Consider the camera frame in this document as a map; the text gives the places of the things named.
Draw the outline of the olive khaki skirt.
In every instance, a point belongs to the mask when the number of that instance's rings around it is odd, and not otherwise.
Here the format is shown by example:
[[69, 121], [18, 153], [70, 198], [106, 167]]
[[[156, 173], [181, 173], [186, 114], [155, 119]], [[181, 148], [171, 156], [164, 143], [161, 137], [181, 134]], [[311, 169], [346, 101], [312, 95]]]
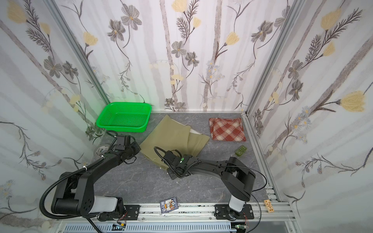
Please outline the olive khaki skirt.
[[166, 115], [141, 143], [141, 153], [163, 170], [168, 166], [155, 153], [154, 147], [165, 151], [178, 150], [182, 155], [198, 156], [210, 140], [209, 136], [191, 132], [191, 127], [183, 125]]

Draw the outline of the red plaid skirt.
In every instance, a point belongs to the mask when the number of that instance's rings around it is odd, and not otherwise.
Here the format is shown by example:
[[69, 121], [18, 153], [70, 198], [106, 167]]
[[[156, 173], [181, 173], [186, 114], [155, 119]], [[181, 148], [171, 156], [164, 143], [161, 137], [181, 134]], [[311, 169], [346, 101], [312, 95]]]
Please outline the red plaid skirt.
[[209, 119], [210, 136], [215, 141], [241, 142], [246, 141], [241, 118]]

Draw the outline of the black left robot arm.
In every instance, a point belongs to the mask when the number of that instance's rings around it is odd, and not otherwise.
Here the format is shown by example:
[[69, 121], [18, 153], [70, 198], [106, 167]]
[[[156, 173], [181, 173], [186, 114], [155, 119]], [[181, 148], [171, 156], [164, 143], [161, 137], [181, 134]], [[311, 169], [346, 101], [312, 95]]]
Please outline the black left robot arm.
[[98, 160], [74, 172], [63, 173], [42, 194], [39, 209], [45, 217], [69, 219], [98, 216], [99, 220], [106, 221], [126, 214], [122, 198], [97, 196], [94, 184], [111, 169], [135, 160], [141, 148], [133, 136], [121, 136], [115, 131], [107, 131], [107, 134], [114, 140]]

